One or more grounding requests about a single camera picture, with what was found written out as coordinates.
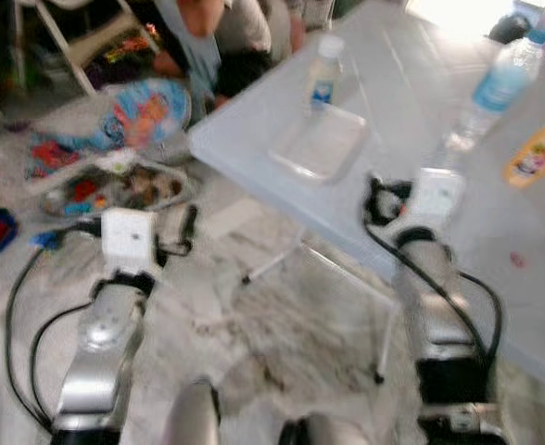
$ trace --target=clear plastic container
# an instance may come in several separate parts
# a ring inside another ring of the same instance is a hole
[[[269,153],[273,159],[315,184],[335,181],[348,169],[365,135],[366,121],[321,104],[289,127]]]

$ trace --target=table surface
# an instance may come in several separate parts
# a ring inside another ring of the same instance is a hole
[[[316,186],[269,154],[303,112],[316,43],[278,67],[190,132],[193,154],[390,280],[394,261],[363,232],[366,177],[412,178],[470,96],[498,46],[444,32],[400,9],[367,2],[335,33],[347,43],[336,105],[363,116],[369,133],[344,177]],[[506,308],[501,353],[545,382],[545,178],[526,191],[501,170],[545,123],[545,68],[467,160],[463,205],[448,240],[465,271],[496,289]],[[524,268],[510,261],[518,252]],[[490,307],[470,292],[488,335]]]

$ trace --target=gray shirt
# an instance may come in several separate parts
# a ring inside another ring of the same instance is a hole
[[[213,98],[220,54],[271,49],[271,32],[258,0],[225,0],[215,35],[202,39],[186,29],[176,0],[155,0],[155,5],[170,31],[178,37],[188,60],[193,121],[206,114],[205,99]]]

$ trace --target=bottle label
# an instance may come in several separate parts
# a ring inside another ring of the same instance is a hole
[[[529,178],[545,166],[545,138],[533,145],[530,150],[514,165],[518,176]]]
[[[473,101],[482,108],[502,113],[520,96],[530,80],[518,70],[490,70],[476,87]]]
[[[324,102],[325,104],[332,103],[332,93],[334,90],[334,82],[332,81],[316,81],[313,92],[311,93],[311,102]]]

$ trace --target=plastic bottle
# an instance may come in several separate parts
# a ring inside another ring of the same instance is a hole
[[[527,187],[545,175],[545,126],[503,169],[503,176],[516,187]]]
[[[336,81],[342,72],[340,55],[344,48],[345,42],[335,35],[326,34],[320,40],[318,57],[310,66],[306,87],[307,105],[332,104]]]
[[[434,164],[460,167],[463,153],[471,150],[511,104],[533,83],[545,50],[545,30],[532,30],[526,37],[502,48],[463,108],[450,132],[444,134]]]

